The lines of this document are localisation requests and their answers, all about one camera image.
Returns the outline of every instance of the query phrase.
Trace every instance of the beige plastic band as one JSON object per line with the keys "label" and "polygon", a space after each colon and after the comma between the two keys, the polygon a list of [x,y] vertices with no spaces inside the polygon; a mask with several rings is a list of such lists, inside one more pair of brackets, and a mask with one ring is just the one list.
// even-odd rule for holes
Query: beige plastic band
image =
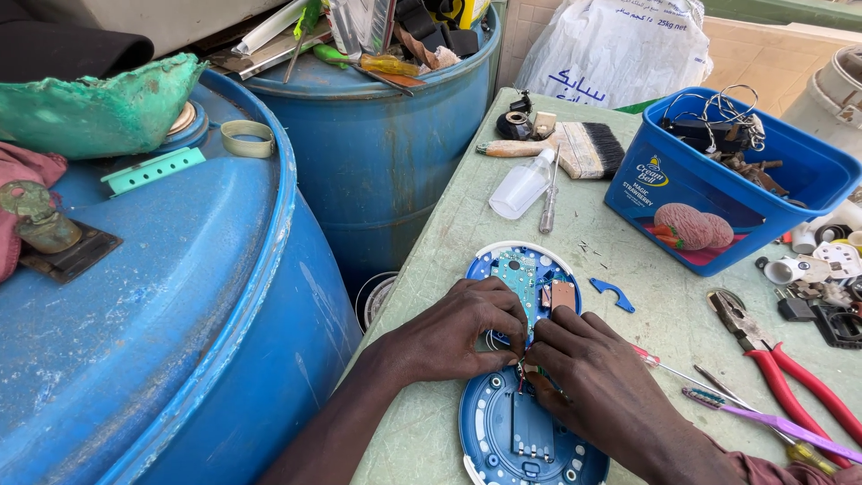
{"label": "beige plastic band", "polygon": [[[234,138],[237,135],[257,136],[267,140],[267,142],[237,140]],[[222,123],[222,145],[228,152],[237,156],[269,158],[275,149],[275,135],[270,127],[263,123],[234,120]]]}

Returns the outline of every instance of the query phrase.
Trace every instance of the brass lock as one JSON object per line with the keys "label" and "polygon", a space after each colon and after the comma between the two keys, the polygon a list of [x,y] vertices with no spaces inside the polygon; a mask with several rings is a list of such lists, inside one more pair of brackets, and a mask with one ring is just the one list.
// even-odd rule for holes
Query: brass lock
{"label": "brass lock", "polygon": [[0,187],[0,208],[19,218],[15,233],[42,254],[59,253],[81,239],[81,229],[51,206],[51,194],[42,184],[5,184]]}

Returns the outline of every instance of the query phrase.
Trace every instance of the pliers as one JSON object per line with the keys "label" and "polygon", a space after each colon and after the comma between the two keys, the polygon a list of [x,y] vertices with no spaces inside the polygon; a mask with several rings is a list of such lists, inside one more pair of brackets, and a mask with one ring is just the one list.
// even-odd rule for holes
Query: pliers
{"label": "pliers", "polygon": [[[772,390],[772,394],[775,395],[778,403],[793,421],[814,434],[831,440],[820,425],[814,421],[814,418],[799,404],[796,396],[790,391],[782,370],[807,387],[835,416],[835,419],[853,437],[853,440],[862,446],[862,423],[859,423],[850,409],[826,384],[823,384],[820,379],[817,379],[806,368],[784,353],[781,349],[782,342],[776,342],[772,336],[760,328],[734,298],[726,293],[720,291],[712,293],[709,296],[709,301],[724,326],[728,328],[730,333],[734,334],[736,341],[746,351],[743,355],[750,356],[757,362],[760,372],[763,373],[766,383]],[[823,451],[823,456],[841,468],[850,468],[850,462],[844,457],[827,451]]]}

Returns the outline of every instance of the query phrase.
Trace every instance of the white plastic bag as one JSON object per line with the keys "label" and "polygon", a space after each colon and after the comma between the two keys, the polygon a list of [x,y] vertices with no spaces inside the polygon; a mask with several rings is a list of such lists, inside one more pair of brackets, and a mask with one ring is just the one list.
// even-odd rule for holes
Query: white plastic bag
{"label": "white plastic bag", "polygon": [[515,85],[610,109],[663,98],[712,71],[702,27],[695,0],[564,0]]}

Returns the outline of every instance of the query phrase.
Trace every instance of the blue ice cream tub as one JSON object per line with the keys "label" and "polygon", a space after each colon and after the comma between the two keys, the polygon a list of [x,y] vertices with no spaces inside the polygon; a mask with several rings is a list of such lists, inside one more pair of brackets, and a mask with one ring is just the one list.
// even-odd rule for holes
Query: blue ice cream tub
{"label": "blue ice cream tub", "polygon": [[[862,164],[851,155],[755,109],[765,148],[746,150],[745,162],[783,161],[766,170],[792,200],[780,198],[659,126],[666,110],[671,120],[703,112],[705,101],[679,96],[686,93],[709,98],[717,91],[690,87],[648,107],[604,201],[701,276],[717,274],[797,224],[828,214],[862,180]],[[732,101],[738,111],[748,109]],[[722,119],[715,106],[707,113],[710,121]]]}

